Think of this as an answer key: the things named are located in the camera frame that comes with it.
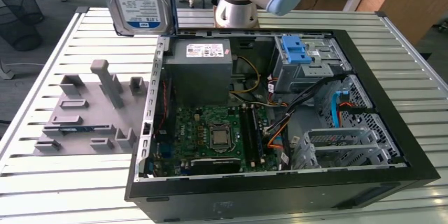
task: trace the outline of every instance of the motherboard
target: motherboard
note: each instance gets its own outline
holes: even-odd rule
[[[262,151],[266,125],[262,107],[177,107],[174,142],[160,145],[162,175],[276,170],[274,152]]]

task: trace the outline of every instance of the gray 3d printed holder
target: gray 3d printed holder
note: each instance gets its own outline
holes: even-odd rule
[[[76,74],[64,76],[64,93],[34,144],[36,156],[132,152],[141,130],[148,82],[132,77],[120,83],[106,67],[106,60],[94,60],[90,65],[101,82],[84,83]]]

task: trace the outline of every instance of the floor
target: floor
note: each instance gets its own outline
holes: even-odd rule
[[[64,33],[64,29],[73,16],[77,6],[105,7],[104,0],[36,0],[45,16],[45,20],[37,24],[37,30],[42,37],[41,46],[29,52],[17,52],[0,39],[0,59],[8,63],[45,63],[56,43]],[[205,8],[210,8],[209,0],[205,0]],[[178,8],[188,8],[188,3],[178,3]],[[416,48],[418,52],[432,52],[429,64],[448,81],[448,32],[438,33],[433,28]],[[16,65],[9,66],[16,77],[13,80],[0,80],[0,120],[12,120],[26,93],[40,73],[41,66]],[[0,124],[0,136],[6,126]]]

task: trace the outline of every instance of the white table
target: white table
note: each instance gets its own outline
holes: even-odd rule
[[[448,88],[388,19],[373,13],[260,12],[261,28],[345,29],[441,179],[366,208],[213,221],[216,223],[448,223]],[[178,10],[182,27],[212,27],[210,10]],[[34,157],[33,144],[56,106],[65,73],[97,81],[93,59],[118,79],[149,79],[154,36],[117,37],[105,8],[76,13],[0,141],[4,223],[152,223],[122,200],[130,154]]]

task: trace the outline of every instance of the black trash bin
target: black trash bin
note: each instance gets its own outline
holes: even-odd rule
[[[36,0],[1,0],[18,19],[28,25],[44,20]]]
[[[0,36],[17,51],[29,51],[42,43],[36,27],[25,24],[6,6],[0,7]]]

